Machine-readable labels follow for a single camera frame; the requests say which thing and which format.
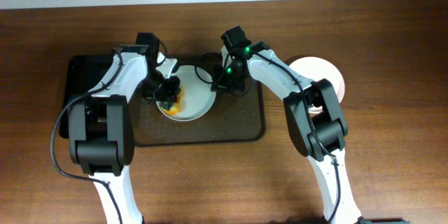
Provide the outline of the yellow green sponge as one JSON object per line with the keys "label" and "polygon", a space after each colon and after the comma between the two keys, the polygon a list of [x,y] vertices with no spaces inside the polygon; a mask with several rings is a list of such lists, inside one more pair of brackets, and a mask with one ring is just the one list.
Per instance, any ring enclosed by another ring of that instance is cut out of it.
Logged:
{"label": "yellow green sponge", "polygon": [[182,111],[181,99],[184,94],[184,87],[180,87],[176,93],[175,101],[161,101],[159,107],[169,116],[174,116]]}

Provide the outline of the grey-green plate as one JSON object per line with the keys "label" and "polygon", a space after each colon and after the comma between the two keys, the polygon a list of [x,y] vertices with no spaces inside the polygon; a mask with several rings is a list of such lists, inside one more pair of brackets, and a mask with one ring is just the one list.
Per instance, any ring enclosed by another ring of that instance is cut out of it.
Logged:
{"label": "grey-green plate", "polygon": [[181,86],[184,87],[184,94],[181,99],[182,111],[176,115],[167,115],[159,107],[160,101],[157,101],[157,107],[168,118],[179,121],[188,122],[196,120],[205,115],[213,106],[216,98],[216,93],[211,91],[211,85],[200,80],[199,76],[211,81],[211,76],[203,69],[193,65],[180,66],[173,76],[179,77]]}

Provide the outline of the pink plate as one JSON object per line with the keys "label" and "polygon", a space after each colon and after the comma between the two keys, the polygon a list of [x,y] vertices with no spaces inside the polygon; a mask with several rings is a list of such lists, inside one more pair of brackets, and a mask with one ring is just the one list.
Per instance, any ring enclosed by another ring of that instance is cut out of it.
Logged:
{"label": "pink plate", "polygon": [[302,57],[292,61],[289,67],[301,76],[313,81],[317,82],[322,79],[330,81],[338,102],[342,102],[345,93],[344,78],[339,69],[328,60],[319,57]]}

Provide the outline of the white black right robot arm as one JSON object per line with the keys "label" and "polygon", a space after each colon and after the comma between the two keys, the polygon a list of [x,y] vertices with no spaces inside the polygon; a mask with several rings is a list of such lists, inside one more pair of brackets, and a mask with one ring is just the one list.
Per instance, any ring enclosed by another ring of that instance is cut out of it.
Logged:
{"label": "white black right robot arm", "polygon": [[327,223],[361,223],[345,164],[347,121],[329,80],[301,76],[272,49],[222,48],[225,76],[238,69],[283,102],[290,140],[308,159],[323,200]]}

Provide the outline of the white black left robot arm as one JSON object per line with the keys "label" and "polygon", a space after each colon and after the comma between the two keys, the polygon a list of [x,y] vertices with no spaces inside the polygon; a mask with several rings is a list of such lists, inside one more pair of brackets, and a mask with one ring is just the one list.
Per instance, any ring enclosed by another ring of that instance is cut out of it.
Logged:
{"label": "white black left robot arm", "polygon": [[68,111],[71,158],[94,183],[108,223],[144,222],[130,181],[129,102],[144,80],[172,80],[177,64],[160,52],[116,52],[98,84]]}

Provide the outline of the dark brown serving tray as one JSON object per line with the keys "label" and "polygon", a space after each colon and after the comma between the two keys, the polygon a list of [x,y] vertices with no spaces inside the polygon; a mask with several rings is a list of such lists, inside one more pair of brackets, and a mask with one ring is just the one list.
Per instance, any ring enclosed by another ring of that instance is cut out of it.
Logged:
{"label": "dark brown serving tray", "polygon": [[189,122],[163,115],[138,90],[129,103],[129,113],[138,147],[257,141],[265,133],[263,89],[257,81],[242,97],[218,93],[211,109]]}

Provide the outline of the black small tray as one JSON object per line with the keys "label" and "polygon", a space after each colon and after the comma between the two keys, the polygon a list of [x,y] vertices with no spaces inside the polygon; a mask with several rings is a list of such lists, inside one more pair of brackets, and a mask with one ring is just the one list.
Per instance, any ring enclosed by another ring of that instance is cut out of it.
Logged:
{"label": "black small tray", "polygon": [[[83,95],[100,82],[113,61],[110,55],[75,55],[69,60],[62,107]],[[85,100],[85,123],[88,137],[105,137],[107,134],[106,102],[101,99]]]}

